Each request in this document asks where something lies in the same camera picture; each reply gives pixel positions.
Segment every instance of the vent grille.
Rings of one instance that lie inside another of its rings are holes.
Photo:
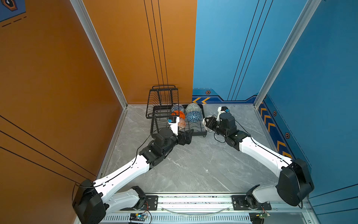
[[[128,223],[129,215],[127,214],[115,214],[105,216],[101,223]],[[179,215],[179,214],[168,214],[168,213],[152,213],[151,224],[156,223],[251,223],[250,216],[248,213],[241,214],[217,214],[217,215]],[[144,224],[148,224],[150,219],[146,220]]]

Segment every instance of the blue wall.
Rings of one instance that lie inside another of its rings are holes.
[[[339,201],[358,186],[338,190],[358,184],[357,9],[322,1],[268,93],[312,166],[310,201],[325,224],[357,223],[358,210],[337,213],[358,208],[358,198]]]
[[[272,0],[267,0],[265,7],[265,0],[259,1],[234,79],[257,2],[257,0],[198,0],[193,88],[213,89],[224,100],[228,97],[229,100],[231,98],[246,100],[260,91],[306,0],[274,0],[257,42]],[[262,16],[254,35],[261,11]],[[250,66],[243,80],[251,55],[253,56]]]
[[[0,3],[0,22],[12,18],[14,16],[20,15],[21,13],[26,12],[25,9],[25,0],[16,0],[17,10],[11,11],[2,3]]]

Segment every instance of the aluminum frame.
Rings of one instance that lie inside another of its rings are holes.
[[[105,155],[105,157],[103,159],[101,168],[100,168],[100,170],[98,172],[97,179],[102,178],[106,174],[109,161],[111,160],[113,150],[114,150],[114,147],[116,146],[116,142],[117,142],[117,139],[119,137],[119,133],[120,133],[120,131],[122,129],[122,126],[123,126],[124,119],[125,119],[126,115],[127,115],[127,109],[123,108],[121,116],[119,117],[116,129],[115,129],[115,131],[113,133],[110,145],[108,146],[106,155]]]
[[[268,74],[265,82],[263,83],[260,92],[255,99],[255,102],[253,103],[256,109],[260,106],[261,102],[263,101],[272,84],[274,83],[277,75],[280,73],[287,58],[290,56],[293,48],[295,47],[297,41],[300,39],[303,31],[305,30],[308,22],[311,20],[320,2],[321,0],[308,0],[306,2],[305,7],[303,8],[300,16],[298,17],[294,27],[292,28],[292,31],[287,38],[285,45],[283,46],[279,56],[277,57],[273,67],[271,68],[270,73]]]
[[[235,211],[232,206],[232,195],[246,195],[245,193],[150,193],[158,196],[158,209],[150,211],[153,224],[156,223],[251,223],[242,220],[249,213],[261,210]],[[307,199],[303,201],[303,209],[293,207],[284,201],[270,202],[273,213],[302,213],[307,224],[320,224],[311,204]],[[131,211],[117,211],[108,214],[101,223],[127,223]]]
[[[126,98],[124,97],[123,91],[121,86],[118,83],[117,77],[113,71],[111,63],[106,55],[106,52],[102,46],[100,38],[97,35],[96,29],[91,21],[91,18],[86,10],[86,7],[82,0],[70,0],[81,24],[83,29],[85,30],[89,41],[92,44],[92,47],[100,61],[103,70],[105,71],[108,80],[110,81],[116,96],[121,103],[123,109],[127,108],[128,103]]]

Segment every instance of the orange wall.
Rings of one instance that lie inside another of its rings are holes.
[[[0,26],[0,115],[97,175],[120,103],[69,0],[26,1],[26,11]],[[96,179],[2,118],[0,130]],[[0,146],[84,180],[2,133]],[[1,223],[73,222],[73,182],[3,149],[0,164]]]
[[[83,2],[128,103],[147,103],[149,90],[158,82],[176,85],[180,102],[192,101],[196,0],[153,0],[153,10],[146,0],[148,21],[143,0],[109,0],[105,6],[93,0]]]

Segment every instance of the blue wall decal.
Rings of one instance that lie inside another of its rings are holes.
[[[14,16],[20,15],[24,12],[26,12],[25,0],[1,0],[0,22],[10,19]]]
[[[193,89],[193,103],[197,104],[253,104],[257,95],[246,100],[223,100],[213,89]]]
[[[262,121],[264,122],[278,153],[293,159],[300,158],[305,160],[300,155],[292,153],[287,142],[288,139],[284,136],[285,132],[282,132],[279,128],[281,126],[276,122],[276,118],[278,118],[276,110],[274,108],[269,109],[268,105],[265,102],[262,102],[258,108],[258,112],[261,115]]]

